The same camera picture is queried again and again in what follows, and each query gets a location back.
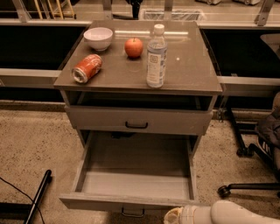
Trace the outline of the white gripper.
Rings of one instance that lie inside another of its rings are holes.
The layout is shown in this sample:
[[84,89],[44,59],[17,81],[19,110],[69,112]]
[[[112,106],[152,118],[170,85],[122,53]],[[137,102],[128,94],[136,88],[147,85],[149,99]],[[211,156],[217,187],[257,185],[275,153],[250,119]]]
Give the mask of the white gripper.
[[164,216],[164,224],[200,224],[197,206],[176,207]]

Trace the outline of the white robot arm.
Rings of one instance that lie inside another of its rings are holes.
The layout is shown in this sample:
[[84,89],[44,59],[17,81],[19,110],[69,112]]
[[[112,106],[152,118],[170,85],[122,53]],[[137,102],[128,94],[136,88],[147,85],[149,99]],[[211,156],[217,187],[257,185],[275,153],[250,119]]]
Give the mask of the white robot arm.
[[279,219],[261,216],[227,200],[211,206],[175,207],[164,216],[164,224],[280,224]]

